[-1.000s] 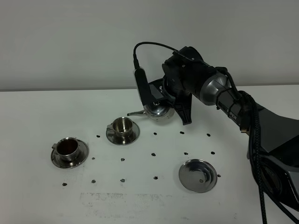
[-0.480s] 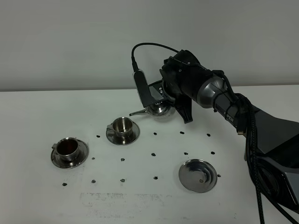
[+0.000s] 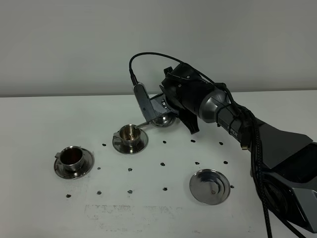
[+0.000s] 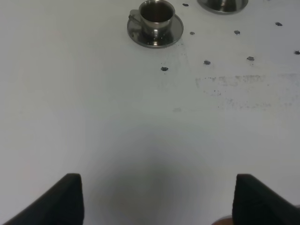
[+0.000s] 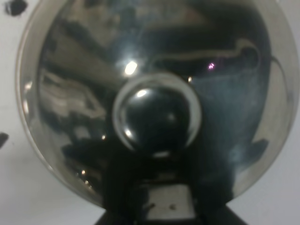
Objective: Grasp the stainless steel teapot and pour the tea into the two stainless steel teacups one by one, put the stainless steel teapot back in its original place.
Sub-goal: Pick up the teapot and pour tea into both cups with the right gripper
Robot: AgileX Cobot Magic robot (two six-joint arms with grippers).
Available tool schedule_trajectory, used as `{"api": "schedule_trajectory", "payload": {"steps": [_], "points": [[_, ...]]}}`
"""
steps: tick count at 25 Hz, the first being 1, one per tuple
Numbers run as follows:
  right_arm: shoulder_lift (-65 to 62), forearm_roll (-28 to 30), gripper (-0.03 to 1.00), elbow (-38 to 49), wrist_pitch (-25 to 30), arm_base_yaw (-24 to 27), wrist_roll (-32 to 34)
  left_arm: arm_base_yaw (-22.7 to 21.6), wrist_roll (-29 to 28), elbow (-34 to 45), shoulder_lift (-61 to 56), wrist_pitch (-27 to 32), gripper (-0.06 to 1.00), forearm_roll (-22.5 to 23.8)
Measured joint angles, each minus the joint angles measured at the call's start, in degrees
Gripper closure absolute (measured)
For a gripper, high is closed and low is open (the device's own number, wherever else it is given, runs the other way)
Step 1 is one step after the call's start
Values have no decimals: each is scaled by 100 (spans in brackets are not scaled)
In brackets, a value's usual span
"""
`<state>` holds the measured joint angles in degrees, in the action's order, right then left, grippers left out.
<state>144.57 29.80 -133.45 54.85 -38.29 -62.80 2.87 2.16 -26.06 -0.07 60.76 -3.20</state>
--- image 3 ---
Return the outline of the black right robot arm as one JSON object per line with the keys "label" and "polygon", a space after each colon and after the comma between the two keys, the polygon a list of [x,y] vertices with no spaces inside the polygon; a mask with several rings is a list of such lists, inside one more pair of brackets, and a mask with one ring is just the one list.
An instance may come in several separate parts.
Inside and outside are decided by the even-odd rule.
{"label": "black right robot arm", "polygon": [[191,133],[197,120],[223,127],[251,153],[251,175],[270,227],[273,213],[298,237],[297,227],[317,231],[317,144],[279,130],[237,104],[224,83],[211,83],[185,63],[164,70],[161,90]]}

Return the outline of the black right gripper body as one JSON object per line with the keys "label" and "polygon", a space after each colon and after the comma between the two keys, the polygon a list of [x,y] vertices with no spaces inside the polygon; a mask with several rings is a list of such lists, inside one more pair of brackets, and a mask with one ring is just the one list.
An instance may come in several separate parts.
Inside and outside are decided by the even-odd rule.
{"label": "black right gripper body", "polygon": [[164,69],[162,91],[178,109],[187,109],[201,119],[213,118],[213,84],[189,65]]}

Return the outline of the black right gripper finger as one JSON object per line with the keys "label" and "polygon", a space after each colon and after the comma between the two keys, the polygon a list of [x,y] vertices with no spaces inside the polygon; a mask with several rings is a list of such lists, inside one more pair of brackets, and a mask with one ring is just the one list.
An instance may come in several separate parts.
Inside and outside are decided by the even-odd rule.
{"label": "black right gripper finger", "polygon": [[191,134],[199,132],[197,116],[188,109],[180,109],[178,118],[189,129]]}

